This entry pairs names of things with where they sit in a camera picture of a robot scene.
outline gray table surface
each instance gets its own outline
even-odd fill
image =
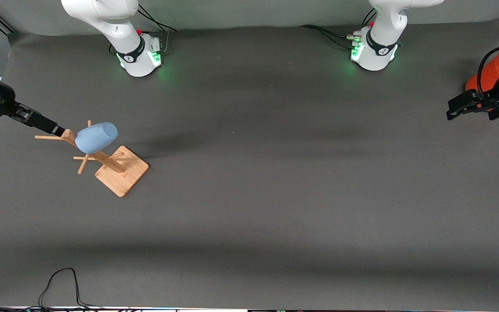
[[[354,26],[338,28],[342,33]],[[412,25],[366,72],[320,33],[171,34],[129,77],[103,36],[14,38],[3,80],[151,165],[124,199],[63,142],[0,118],[0,305],[78,270],[107,306],[499,310],[499,131],[448,122],[499,20]],[[61,276],[47,304],[72,304]]]

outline wooden dowel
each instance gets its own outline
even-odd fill
[[[82,164],[80,164],[80,168],[78,168],[78,174],[82,174],[82,172],[84,172],[88,158],[90,158],[90,155],[86,154],[86,156],[84,156],[84,158],[82,159]]]
[[[40,140],[62,140],[62,138],[59,138],[58,136],[34,136],[34,139],[40,139]]]
[[[120,157],[120,156],[123,156],[123,155],[124,155],[124,153],[113,154],[113,155],[109,156],[109,159],[117,158],[117,157]],[[73,159],[74,160],[84,160],[84,156],[74,156]],[[88,160],[97,160],[97,159],[95,159],[95,158],[93,158],[93,157],[90,156],[88,158]]]
[[[107,154],[105,154],[101,150],[93,154],[92,157],[97,159],[97,161],[104,164],[105,166],[111,168],[111,170],[113,170],[114,172],[121,173],[125,172],[126,170],[123,165],[119,164],[116,160],[109,158],[109,156],[107,156]]]
[[[61,138],[65,140],[67,143],[71,144],[72,146],[76,147],[75,139],[76,139],[76,133],[70,129],[65,129],[63,134],[61,135]]]
[[[74,156],[73,157],[74,160],[84,160],[84,156]],[[88,160],[97,160],[93,157],[89,157]]]
[[[109,156],[109,159],[113,159],[113,158],[121,157],[122,155],[124,155],[124,153],[117,153],[117,154],[113,154],[113,155]]]

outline wooden mug tree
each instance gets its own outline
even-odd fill
[[[87,121],[87,126],[88,128],[92,126],[91,120]],[[70,129],[65,130],[60,137],[35,136],[35,138],[40,140],[63,140],[78,148],[76,143],[77,134]],[[104,146],[99,146],[98,151],[92,154],[74,156],[74,159],[82,160],[78,174],[82,174],[89,160],[97,160],[103,165],[95,172],[95,177],[117,196],[125,197],[141,177],[144,176],[147,170],[149,170],[149,165],[126,146],[119,147],[111,156],[108,156],[101,151],[108,144],[110,142]]]

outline blue mug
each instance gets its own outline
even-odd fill
[[[95,154],[111,144],[118,135],[119,131],[112,123],[98,123],[80,130],[75,143],[78,150],[86,154]]]

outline green led light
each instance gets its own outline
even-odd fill
[[[396,50],[398,49],[398,44],[394,47],[394,52],[392,52],[392,56],[390,57],[390,60],[392,61],[394,57],[396,56]]]
[[[363,51],[363,42],[360,42],[356,47],[354,47],[354,52],[352,53],[352,60],[358,61],[362,51]]]
[[[149,58],[151,59],[151,63],[153,63],[154,66],[159,66],[161,65],[161,56],[159,52],[150,52],[147,51],[147,54],[149,55]]]
[[[120,58],[119,54],[118,54],[118,53],[116,53],[115,55],[117,56],[117,59],[119,59],[120,66],[121,66],[122,68],[124,68],[123,60]]]

